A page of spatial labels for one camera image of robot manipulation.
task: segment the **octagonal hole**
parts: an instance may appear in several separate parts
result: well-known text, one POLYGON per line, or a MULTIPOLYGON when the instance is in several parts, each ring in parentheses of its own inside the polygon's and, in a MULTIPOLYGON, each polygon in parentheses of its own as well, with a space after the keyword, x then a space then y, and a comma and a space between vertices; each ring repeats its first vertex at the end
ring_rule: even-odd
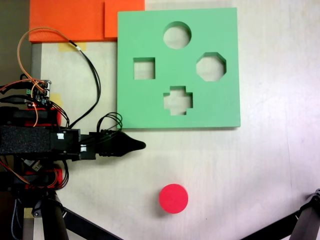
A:
POLYGON ((227 72, 227 61, 217 52, 204 53, 196 63, 196 73, 206 82, 220 80, 227 72))

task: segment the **square hole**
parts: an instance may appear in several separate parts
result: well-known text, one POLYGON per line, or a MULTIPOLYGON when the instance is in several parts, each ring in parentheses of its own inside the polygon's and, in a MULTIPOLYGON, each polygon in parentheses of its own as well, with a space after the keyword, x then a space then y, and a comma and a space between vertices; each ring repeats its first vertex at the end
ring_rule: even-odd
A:
POLYGON ((156 79, 156 59, 154 57, 135 57, 133 59, 134 79, 156 79))

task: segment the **circular hole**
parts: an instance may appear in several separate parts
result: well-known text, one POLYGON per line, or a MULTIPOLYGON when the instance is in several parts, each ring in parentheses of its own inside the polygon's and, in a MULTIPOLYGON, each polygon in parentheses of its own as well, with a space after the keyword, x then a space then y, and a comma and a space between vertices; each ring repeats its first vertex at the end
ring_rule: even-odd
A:
POLYGON ((166 26, 163 41, 172 49, 183 49, 191 40, 191 30, 187 24, 175 21, 166 26))

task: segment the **wire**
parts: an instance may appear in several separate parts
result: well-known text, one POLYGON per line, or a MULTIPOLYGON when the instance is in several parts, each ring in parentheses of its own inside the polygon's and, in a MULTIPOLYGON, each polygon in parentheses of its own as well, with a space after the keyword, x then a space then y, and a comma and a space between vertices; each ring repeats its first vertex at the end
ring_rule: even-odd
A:
POLYGON ((19 228, 22 229, 22 225, 20 224, 20 221, 19 221, 18 206, 16 206, 15 217, 16 217, 16 221, 18 222, 19 228))
POLYGON ((11 219, 11 235, 15 240, 20 240, 15 236, 15 233, 14 233, 14 222, 15 222, 16 210, 17 210, 17 199, 14 201, 14 208, 13 208, 13 214, 11 219))
POLYGON ((64 119, 66 120, 66 125, 65 127, 68 128, 69 127, 69 124, 70 124, 70 119, 67 115, 67 113, 62 109, 62 107, 60 107, 58 104, 56 104, 55 102, 53 101, 50 101, 50 104, 55 108, 57 109, 57 111, 64 117, 64 119))
POLYGON ((17 83, 21 83, 21 82, 28 82, 28 81, 32 81, 34 80, 35 82, 39 82, 39 83, 45 83, 44 81, 41 81, 41 80, 38 80, 38 79, 35 79, 35 78, 27 78, 27 79, 23 79, 23 80, 19 80, 19 81, 15 81, 15 82, 12 82, 12 83, 9 83, 5 86, 3 86, 2 88, 0 88, 0 91, 6 89, 7 87, 13 85, 13 84, 17 84, 17 83))
POLYGON ((62 133, 62 131, 61 131, 61 128, 60 128, 60 125, 59 125, 59 121, 58 121, 58 114, 56 115, 56 116, 53 116, 53 118, 55 119, 55 122, 56 122, 56 126, 57 126, 57 128, 58 128, 58 133, 62 133))
POLYGON ((11 86, 8 86, 5 90, 0 91, 0 94, 4 95, 12 89, 31 89, 33 85, 34 85, 34 83, 31 81, 18 82, 17 84, 13 84, 11 86))
POLYGON ((22 182, 24 182, 25 184, 28 184, 28 185, 30 185, 30 186, 32 186, 32 187, 36 187, 36 188, 40 188, 40 189, 42 189, 42 188, 52 188, 52 187, 55 186, 55 184, 56 184, 57 181, 58 181, 58 173, 57 173, 57 171, 56 171, 55 169, 53 170, 54 173, 55 173, 55 179, 54 179, 54 182, 53 182, 53 183, 51 183, 51 184, 48 185, 48 186, 36 186, 36 185, 30 183, 29 181, 27 181, 24 177, 22 177, 22 176, 20 176, 19 174, 17 174, 15 171, 13 171, 8 165, 6 165, 6 164, 1 160, 1 158, 0 158, 0 165, 2 165, 5 169, 7 169, 8 171, 10 171, 10 172, 12 172, 14 175, 16 175, 16 177, 17 177, 18 179, 20 179, 22 182))
MULTIPOLYGON (((7 163, 7 165, 9 165, 6 156, 4 156, 4 161, 7 163)), ((8 170, 4 166, 2 167, 5 172, 8 172, 8 170)))
MULTIPOLYGON (((69 40, 69 42, 74 45, 78 50, 79 50, 79 47, 71 40, 69 40)), ((87 61, 91 71, 92 71, 92 74, 93 74, 93 77, 94 77, 94 81, 95 81, 95 84, 96 84, 96 91, 97 91, 97 95, 96 95, 96 101, 95 103, 93 104, 93 106, 91 108, 89 108, 88 111, 86 111, 81 117, 79 117, 77 120, 75 120, 70 126, 69 128, 72 129, 76 124, 77 122, 79 122, 81 119, 83 119, 85 116, 87 116, 89 113, 91 113, 91 111, 96 107, 96 105, 98 104, 99 100, 100 100, 100 96, 101 96, 101 81, 100 81, 100 77, 98 75, 98 72, 95 68, 95 66, 92 64, 92 62, 90 61, 90 59, 81 51, 79 50, 79 52, 82 54, 82 56, 85 58, 85 60, 87 61)))
POLYGON ((63 164, 64 164, 64 170, 65 170, 65 178, 60 186, 60 188, 64 188, 67 183, 69 182, 69 169, 68 169, 68 164, 66 160, 62 160, 63 164))
POLYGON ((42 106, 43 108, 46 108, 46 106, 45 106, 44 104, 42 104, 42 102, 39 102, 39 101, 37 101, 36 99, 31 98, 31 97, 29 97, 29 96, 19 95, 19 94, 17 94, 17 95, 11 95, 11 96, 6 96, 6 97, 3 97, 3 98, 0 98, 0 103, 11 103, 11 104, 12 104, 13 102, 9 101, 9 100, 12 99, 12 98, 24 99, 24 100, 27 100, 27 101, 30 101, 30 102, 33 102, 33 103, 37 103, 37 104, 39 104, 40 106, 42 106))
POLYGON ((21 57, 20 57, 20 48, 21 48, 21 44, 23 42, 23 40, 25 39, 25 37, 33 32, 33 31, 39 31, 39 30, 46 30, 46 31, 53 31, 53 32, 56 32, 58 34, 60 34, 63 38, 65 38, 70 44, 72 44, 81 54, 82 56, 85 58, 85 60, 87 61, 91 71, 92 71, 92 74, 93 74, 93 77, 94 77, 94 81, 95 81, 95 84, 96 84, 96 89, 97 89, 97 97, 96 97, 96 101, 95 103, 93 104, 93 106, 88 110, 86 111, 81 117, 79 117, 77 120, 75 120, 70 126, 68 126, 68 128, 73 128, 77 122, 79 122, 81 119, 83 119, 85 116, 87 116, 89 113, 91 113, 91 111, 96 107, 96 105, 98 104, 99 102, 99 99, 100 99, 100 96, 101 96, 101 81, 100 81, 100 77, 98 75, 98 72, 95 68, 95 66, 92 64, 92 62, 90 61, 90 59, 82 52, 81 48, 75 44, 72 40, 70 40, 66 35, 64 35, 61 31, 57 30, 57 29, 54 29, 52 27, 45 27, 45 26, 41 26, 41 27, 35 27, 35 28, 32 28, 30 29, 29 31, 27 31, 20 39, 19 43, 18 43, 18 46, 17 46, 17 51, 16 51, 16 55, 17 55, 17 59, 18 59, 18 63, 19 63, 19 66, 21 68, 21 70, 23 71, 23 73, 29 78, 29 79, 32 79, 32 82, 35 84, 35 82, 33 81, 33 78, 32 76, 25 70, 25 68, 23 67, 22 65, 22 62, 21 62, 21 57))
POLYGON ((28 78, 27 75, 25 75, 24 73, 22 73, 22 74, 20 75, 20 80, 22 80, 24 77, 25 77, 26 79, 28 78))
POLYGON ((30 29, 29 31, 27 31, 20 39, 19 43, 18 43, 18 47, 17 47, 17 50, 16 50, 16 56, 17 56, 17 59, 18 59, 18 63, 19 63, 19 66, 22 70, 22 72, 29 78, 29 79, 32 79, 31 75, 24 69, 22 63, 21 63, 21 58, 20 58, 20 48, 21 48, 21 44, 23 42, 23 40, 25 39, 25 37, 33 32, 33 31, 37 31, 37 30, 50 30, 50 31, 53 31, 53 32, 56 32, 58 34, 60 34, 62 37, 64 37, 66 40, 70 40, 69 38, 67 38, 66 35, 64 35, 62 32, 60 32, 59 30, 57 29, 54 29, 54 28, 51 28, 51 27, 46 27, 46 26, 40 26, 40 27, 35 27, 35 28, 32 28, 30 29))
POLYGON ((122 120, 123 120, 123 117, 121 116, 121 114, 119 114, 117 112, 109 112, 108 114, 106 114, 105 116, 100 118, 100 120, 98 121, 97 126, 96 126, 96 131, 97 131, 97 133, 100 132, 101 137, 100 138, 95 138, 95 137, 87 138, 87 139, 80 141, 80 144, 86 145, 86 146, 91 146, 91 145, 102 144, 102 143, 105 143, 106 141, 109 141, 110 139, 114 138, 119 132, 122 131, 122 127, 123 127, 122 120), (105 118, 113 119, 116 123, 115 123, 115 125, 109 127, 108 129, 102 130, 100 132, 101 123, 105 118), (111 132, 110 129, 112 129, 118 125, 119 125, 119 129, 116 131, 112 131, 112 133, 110 133, 111 132))
MULTIPOLYGON (((38 86, 38 83, 34 84, 32 89, 31 89, 31 98, 33 99, 33 95, 34 95, 34 89, 35 89, 35 86, 38 86)), ((35 119, 35 123, 33 125, 33 127, 35 127, 38 123, 38 119, 39 119, 39 115, 38 115, 38 110, 37 110, 37 107, 36 107, 36 104, 33 103, 33 107, 34 107, 34 110, 35 110, 35 115, 36 115, 36 119, 35 119)))

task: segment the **red disc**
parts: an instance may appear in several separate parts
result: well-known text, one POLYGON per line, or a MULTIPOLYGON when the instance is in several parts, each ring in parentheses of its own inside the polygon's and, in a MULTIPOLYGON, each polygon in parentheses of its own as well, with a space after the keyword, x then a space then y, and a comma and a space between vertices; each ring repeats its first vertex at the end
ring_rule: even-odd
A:
POLYGON ((188 204, 188 193, 179 184, 165 186, 159 194, 159 202, 163 210, 170 214, 182 212, 188 204))

